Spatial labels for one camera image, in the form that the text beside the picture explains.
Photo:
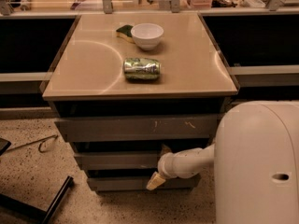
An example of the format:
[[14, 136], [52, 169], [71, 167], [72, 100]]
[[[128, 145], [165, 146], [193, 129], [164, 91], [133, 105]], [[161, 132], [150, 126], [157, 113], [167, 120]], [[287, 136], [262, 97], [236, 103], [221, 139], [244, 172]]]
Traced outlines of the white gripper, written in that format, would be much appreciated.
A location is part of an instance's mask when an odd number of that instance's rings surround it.
[[160, 187], [166, 179], [186, 178], [181, 165], [181, 156], [177, 153], [171, 153], [171, 148], [167, 145], [162, 145], [158, 161], [158, 172], [154, 172], [146, 186], [147, 190], [154, 190]]

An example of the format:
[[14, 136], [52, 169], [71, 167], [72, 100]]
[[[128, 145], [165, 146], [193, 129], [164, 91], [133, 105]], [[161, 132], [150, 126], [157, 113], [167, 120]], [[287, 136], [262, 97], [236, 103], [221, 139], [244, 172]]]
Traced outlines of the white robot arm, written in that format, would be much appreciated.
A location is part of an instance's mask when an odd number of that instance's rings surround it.
[[147, 189], [193, 177], [209, 164], [216, 224], [299, 224], [299, 102], [235, 106], [210, 146], [163, 154]]

